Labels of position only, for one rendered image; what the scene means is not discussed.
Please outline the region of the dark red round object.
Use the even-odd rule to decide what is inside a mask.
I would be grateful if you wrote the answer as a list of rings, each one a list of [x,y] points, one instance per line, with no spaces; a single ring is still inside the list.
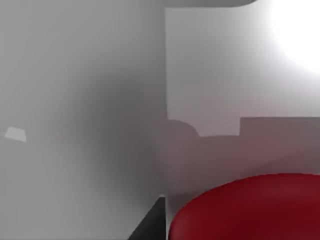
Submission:
[[[168,240],[320,240],[320,175],[265,174],[210,189],[175,214]]]

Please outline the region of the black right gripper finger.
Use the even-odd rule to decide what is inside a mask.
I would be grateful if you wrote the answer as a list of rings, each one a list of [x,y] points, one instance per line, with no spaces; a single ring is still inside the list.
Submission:
[[[160,196],[127,240],[166,240],[166,197]]]

